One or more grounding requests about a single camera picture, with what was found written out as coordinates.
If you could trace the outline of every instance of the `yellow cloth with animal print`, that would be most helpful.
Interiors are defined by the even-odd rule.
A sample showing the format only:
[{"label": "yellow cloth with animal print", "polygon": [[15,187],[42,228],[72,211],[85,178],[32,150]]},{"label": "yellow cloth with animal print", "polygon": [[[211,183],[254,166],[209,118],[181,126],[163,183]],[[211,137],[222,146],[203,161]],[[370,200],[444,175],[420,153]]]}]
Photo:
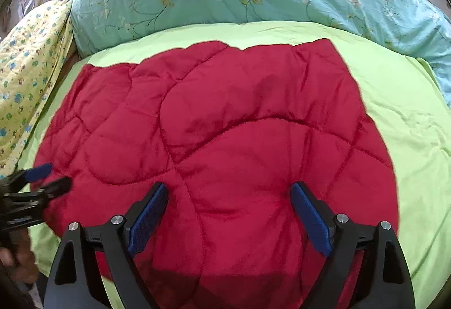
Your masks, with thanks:
[{"label": "yellow cloth with animal print", "polygon": [[66,60],[72,1],[33,9],[0,43],[0,178],[14,171]]}]

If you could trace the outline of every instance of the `red blanket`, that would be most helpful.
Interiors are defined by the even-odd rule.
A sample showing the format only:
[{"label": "red blanket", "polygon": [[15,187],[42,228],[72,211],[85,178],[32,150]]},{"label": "red blanket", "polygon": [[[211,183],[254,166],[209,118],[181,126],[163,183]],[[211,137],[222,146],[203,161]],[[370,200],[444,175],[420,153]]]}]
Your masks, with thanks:
[{"label": "red blanket", "polygon": [[167,185],[161,225],[135,259],[163,308],[298,308],[324,263],[290,205],[298,180],[357,223],[398,225],[387,149],[325,39],[244,51],[208,42],[139,65],[86,65],[47,130],[45,162],[49,180],[74,180],[46,213],[58,235]]}]

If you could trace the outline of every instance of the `bed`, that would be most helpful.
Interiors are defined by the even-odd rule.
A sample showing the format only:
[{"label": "bed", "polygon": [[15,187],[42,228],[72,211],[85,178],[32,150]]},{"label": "bed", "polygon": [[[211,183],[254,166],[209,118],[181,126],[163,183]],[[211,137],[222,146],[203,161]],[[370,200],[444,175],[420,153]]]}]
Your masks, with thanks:
[{"label": "bed", "polygon": [[[31,167],[54,115],[85,64],[108,68],[218,40],[240,49],[331,40],[359,86],[366,113],[396,177],[398,235],[417,308],[427,308],[451,272],[451,28],[426,0],[74,0],[74,39],[84,59],[66,62],[19,167]],[[49,274],[58,237],[30,229]],[[111,303],[121,308],[105,279]]]}]

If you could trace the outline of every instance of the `blue pad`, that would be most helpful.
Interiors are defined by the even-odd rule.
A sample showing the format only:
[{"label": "blue pad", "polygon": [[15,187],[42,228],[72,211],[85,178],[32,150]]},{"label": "blue pad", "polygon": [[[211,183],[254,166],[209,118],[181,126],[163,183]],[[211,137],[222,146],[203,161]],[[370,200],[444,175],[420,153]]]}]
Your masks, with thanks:
[{"label": "blue pad", "polygon": [[52,172],[53,165],[50,163],[42,164],[33,169],[27,169],[25,171],[25,179],[27,182],[36,182],[40,179],[48,177]]},{"label": "blue pad", "polygon": [[168,190],[164,184],[161,184],[130,229],[130,243],[127,250],[131,256],[141,253],[146,248],[147,241],[161,220],[167,203]]},{"label": "blue pad", "polygon": [[332,253],[329,228],[298,183],[291,186],[291,204],[315,250],[328,257]]}]

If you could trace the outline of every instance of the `metal bolt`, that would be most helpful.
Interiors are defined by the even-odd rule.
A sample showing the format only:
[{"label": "metal bolt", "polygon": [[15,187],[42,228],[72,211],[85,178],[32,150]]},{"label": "metal bolt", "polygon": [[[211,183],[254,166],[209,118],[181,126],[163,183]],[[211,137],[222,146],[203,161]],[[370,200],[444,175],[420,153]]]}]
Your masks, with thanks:
[{"label": "metal bolt", "polygon": [[111,222],[113,225],[119,225],[123,221],[123,217],[120,215],[113,216]]},{"label": "metal bolt", "polygon": [[70,225],[69,225],[69,230],[71,231],[71,232],[73,232],[74,230],[77,230],[78,229],[78,223],[71,223]]},{"label": "metal bolt", "polygon": [[349,218],[348,218],[348,215],[345,215],[345,214],[338,214],[338,215],[337,215],[337,220],[338,220],[340,223],[347,223],[347,222],[349,221]]},{"label": "metal bolt", "polygon": [[382,221],[381,226],[385,230],[390,230],[392,228],[392,225],[388,221]]}]

